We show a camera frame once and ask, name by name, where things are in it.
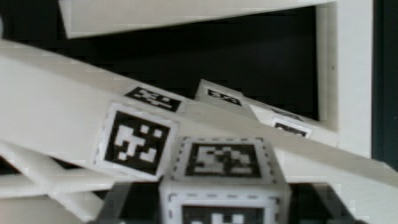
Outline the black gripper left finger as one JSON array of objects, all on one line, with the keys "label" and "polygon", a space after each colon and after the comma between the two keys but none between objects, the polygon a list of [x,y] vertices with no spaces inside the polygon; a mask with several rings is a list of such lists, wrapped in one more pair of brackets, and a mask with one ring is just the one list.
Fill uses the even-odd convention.
[{"label": "black gripper left finger", "polygon": [[116,183],[96,219],[87,224],[160,224],[156,182]]}]

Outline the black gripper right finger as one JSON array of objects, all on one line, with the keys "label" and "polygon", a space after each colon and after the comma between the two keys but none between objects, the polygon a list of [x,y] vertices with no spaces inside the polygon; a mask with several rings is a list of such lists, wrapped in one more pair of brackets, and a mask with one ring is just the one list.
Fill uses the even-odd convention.
[{"label": "black gripper right finger", "polygon": [[332,187],[325,183],[295,183],[288,224],[368,224],[348,211]]}]

